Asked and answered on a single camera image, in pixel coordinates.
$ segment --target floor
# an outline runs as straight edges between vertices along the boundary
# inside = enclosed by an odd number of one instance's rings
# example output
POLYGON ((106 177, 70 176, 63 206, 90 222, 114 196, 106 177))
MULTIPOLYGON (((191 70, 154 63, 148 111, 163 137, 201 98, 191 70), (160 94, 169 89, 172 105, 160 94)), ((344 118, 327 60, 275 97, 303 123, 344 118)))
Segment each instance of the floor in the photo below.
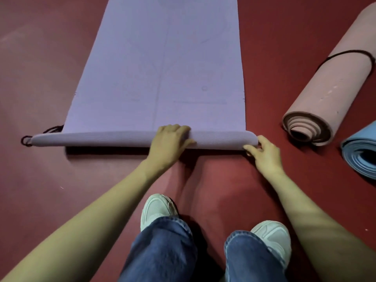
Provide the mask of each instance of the floor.
MULTIPOLYGON (((145 155, 69 155, 26 148, 23 135, 63 124, 108 0, 0 0, 0 277, 145 155)), ((247 129, 282 151, 286 172, 328 214, 376 250, 376 190, 342 160, 339 143, 376 118, 376 76, 364 84, 334 141, 311 148, 280 127, 317 65, 376 0, 238 0, 247 129)), ((255 167, 239 154, 187 154, 149 194, 171 196, 202 228, 224 266, 235 229, 288 221, 255 167)), ((115 281, 139 233, 140 203, 93 281, 115 281)), ((291 281, 317 278, 293 237, 291 281)))

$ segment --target pant leg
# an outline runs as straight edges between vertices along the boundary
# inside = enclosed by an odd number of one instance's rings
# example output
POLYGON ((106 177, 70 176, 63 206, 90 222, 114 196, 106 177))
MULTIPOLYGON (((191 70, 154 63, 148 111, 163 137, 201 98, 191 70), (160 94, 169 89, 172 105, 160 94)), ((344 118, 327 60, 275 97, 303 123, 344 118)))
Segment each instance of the pant leg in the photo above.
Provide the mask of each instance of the pant leg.
POLYGON ((224 244, 227 282, 287 282, 282 258, 252 232, 237 230, 224 244))
POLYGON ((176 217, 160 217, 136 237, 118 282, 188 282, 196 260, 188 225, 176 217))

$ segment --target white shoe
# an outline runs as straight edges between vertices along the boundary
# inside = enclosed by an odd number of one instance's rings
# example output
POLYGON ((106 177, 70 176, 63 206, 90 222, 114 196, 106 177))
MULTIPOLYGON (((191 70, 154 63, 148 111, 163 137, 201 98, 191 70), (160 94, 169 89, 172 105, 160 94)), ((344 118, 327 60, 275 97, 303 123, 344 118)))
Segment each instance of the white shoe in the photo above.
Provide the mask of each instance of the white shoe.
POLYGON ((286 226, 277 221, 263 221, 251 232, 257 235, 268 248, 280 255, 284 261, 284 269, 286 269, 291 257, 291 239, 286 226))
POLYGON ((141 231, 159 217, 177 216, 175 204, 172 200, 161 194, 151 195, 145 203, 141 214, 141 231))

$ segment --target leg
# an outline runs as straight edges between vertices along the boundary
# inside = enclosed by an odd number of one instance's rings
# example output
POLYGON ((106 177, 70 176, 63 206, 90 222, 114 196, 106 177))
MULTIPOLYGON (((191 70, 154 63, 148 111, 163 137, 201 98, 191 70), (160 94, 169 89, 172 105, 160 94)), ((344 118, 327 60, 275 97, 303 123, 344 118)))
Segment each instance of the leg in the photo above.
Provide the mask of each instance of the leg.
POLYGON ((197 248, 188 225, 178 218, 170 198, 154 194, 141 216, 141 233, 133 242, 119 282, 189 281, 197 248))
POLYGON ((250 232, 237 230, 224 244, 226 281, 287 282, 284 270, 291 256, 287 228, 264 221, 250 232))

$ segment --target blue yoga mat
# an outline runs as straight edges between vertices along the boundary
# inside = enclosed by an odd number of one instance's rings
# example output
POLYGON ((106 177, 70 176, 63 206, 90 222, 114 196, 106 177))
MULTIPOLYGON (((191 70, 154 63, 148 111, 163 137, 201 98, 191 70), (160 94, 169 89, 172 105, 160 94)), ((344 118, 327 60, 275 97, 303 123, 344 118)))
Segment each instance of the blue yoga mat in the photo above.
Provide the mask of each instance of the blue yoga mat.
POLYGON ((355 171, 376 180, 376 121, 343 141, 341 148, 355 171))

